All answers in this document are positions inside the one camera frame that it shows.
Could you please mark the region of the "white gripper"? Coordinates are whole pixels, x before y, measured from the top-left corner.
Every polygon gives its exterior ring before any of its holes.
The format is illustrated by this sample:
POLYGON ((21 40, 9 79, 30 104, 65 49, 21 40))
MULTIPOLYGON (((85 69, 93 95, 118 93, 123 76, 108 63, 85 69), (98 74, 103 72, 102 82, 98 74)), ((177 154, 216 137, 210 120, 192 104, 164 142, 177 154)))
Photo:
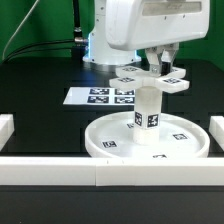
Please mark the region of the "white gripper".
POLYGON ((209 15, 210 0, 107 0, 106 40, 124 51, 147 48, 149 71, 159 76, 172 70, 178 42, 206 36, 209 15))

